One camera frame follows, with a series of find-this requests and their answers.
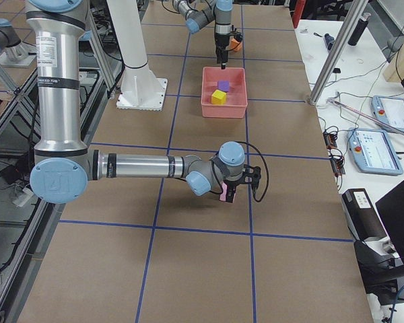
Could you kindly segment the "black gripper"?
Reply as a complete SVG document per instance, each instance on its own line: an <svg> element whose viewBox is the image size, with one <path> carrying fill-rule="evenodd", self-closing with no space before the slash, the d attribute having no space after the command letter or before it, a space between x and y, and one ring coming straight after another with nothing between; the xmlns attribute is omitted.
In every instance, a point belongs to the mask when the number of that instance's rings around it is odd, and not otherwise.
<svg viewBox="0 0 404 323"><path fill-rule="evenodd" d="M259 166L250 166L244 164L244 170L241 177L236 180L224 180L227 185L226 189L226 202L233 203L236 196L236 187L241 184L249 184L252 188L259 187L261 179L261 168Z"/></svg>
<svg viewBox="0 0 404 323"><path fill-rule="evenodd" d="M230 35L215 32L214 40L215 40L217 64L220 65L221 69L225 69L228 62L228 51L226 49L230 43Z"/></svg>

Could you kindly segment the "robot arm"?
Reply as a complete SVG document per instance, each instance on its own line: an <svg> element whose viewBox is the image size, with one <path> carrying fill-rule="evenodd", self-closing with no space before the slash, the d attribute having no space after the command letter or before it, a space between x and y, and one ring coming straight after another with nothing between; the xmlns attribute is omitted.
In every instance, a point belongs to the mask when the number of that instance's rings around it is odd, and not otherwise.
<svg viewBox="0 0 404 323"><path fill-rule="evenodd" d="M122 55L123 81L118 108L161 110L168 80L157 78L149 68L137 1L106 1L114 33ZM205 103L203 116L242 118L246 110L246 84L243 68L226 68L231 37L241 40L232 24L233 1L210 1L203 9L191 7L193 1L171 1L185 19L190 34L214 22L214 41L220 67L204 67L203 82L219 72L220 79L234 78L225 112L213 112L215 104ZM26 1L26 19L36 34L40 140L34 147L34 167L30 185L34 193L50 203L68 203L84 193L90 180L101 178L176 178L185 181L201 196L211 192L233 203L236 187L250 185L252 197L261 202L269 187L269 171L261 152L252 144L228 141L209 161L196 155L103 154L90 150L81 139L79 108L79 40L85 34L90 11L89 1ZM262 159L266 186L256 197L261 168L245 164L241 144L252 147Z"/></svg>
<svg viewBox="0 0 404 323"><path fill-rule="evenodd" d="M161 1L163 8L170 13L181 15L191 34L196 34L204 27L214 22L214 41L217 64L225 69L228 63L228 55L232 49L228 49L230 40L239 34L232 24L233 1L218 0L206 1L203 9L191 7L193 1L171 1L172 8L168 9Z"/></svg>

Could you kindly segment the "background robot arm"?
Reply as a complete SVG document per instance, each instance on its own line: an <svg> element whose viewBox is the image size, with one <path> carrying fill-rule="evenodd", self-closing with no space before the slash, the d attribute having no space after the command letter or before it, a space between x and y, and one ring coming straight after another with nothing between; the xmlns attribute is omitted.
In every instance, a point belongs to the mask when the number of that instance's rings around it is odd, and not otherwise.
<svg viewBox="0 0 404 323"><path fill-rule="evenodd" d="M9 20L0 18L0 54L6 48L13 48L21 43L21 38Z"/></svg>

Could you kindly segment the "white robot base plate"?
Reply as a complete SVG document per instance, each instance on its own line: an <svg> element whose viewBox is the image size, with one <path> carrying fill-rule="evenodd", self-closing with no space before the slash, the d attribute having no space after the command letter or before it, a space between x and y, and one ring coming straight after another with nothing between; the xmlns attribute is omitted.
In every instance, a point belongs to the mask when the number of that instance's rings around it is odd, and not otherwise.
<svg viewBox="0 0 404 323"><path fill-rule="evenodd" d="M118 109L161 111L164 105L168 80L149 78L142 80L134 76L121 86L121 94L116 103Z"/></svg>

